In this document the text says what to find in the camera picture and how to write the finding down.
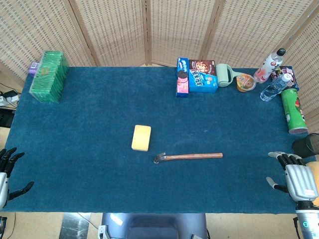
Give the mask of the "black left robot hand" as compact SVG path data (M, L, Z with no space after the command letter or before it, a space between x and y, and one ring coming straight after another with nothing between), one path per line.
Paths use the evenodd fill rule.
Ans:
M0 210L2 210L8 201L11 201L25 193L27 193L34 185L34 181L30 181L24 188L9 192L9 179L15 163L24 156L24 152L13 155L17 148L13 147L9 150L2 149L0 151Z

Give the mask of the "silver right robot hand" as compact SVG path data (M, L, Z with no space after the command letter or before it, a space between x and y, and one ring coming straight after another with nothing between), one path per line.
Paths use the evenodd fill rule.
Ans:
M266 181L273 189L288 193L295 202L313 202L319 196L313 173L300 156L280 151L268 155L278 160L286 179L286 185L279 185L267 176Z

